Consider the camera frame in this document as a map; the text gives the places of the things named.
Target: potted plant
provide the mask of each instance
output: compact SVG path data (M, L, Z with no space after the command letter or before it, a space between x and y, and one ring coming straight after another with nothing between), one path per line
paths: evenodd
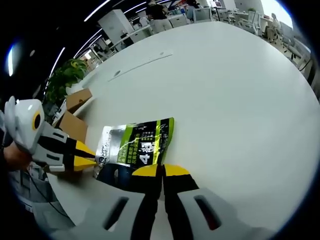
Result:
M81 81L85 76L87 66L79 59L69 59L61 67L57 68L48 80L45 98L48 102L61 105L65 99L66 87L71 87Z

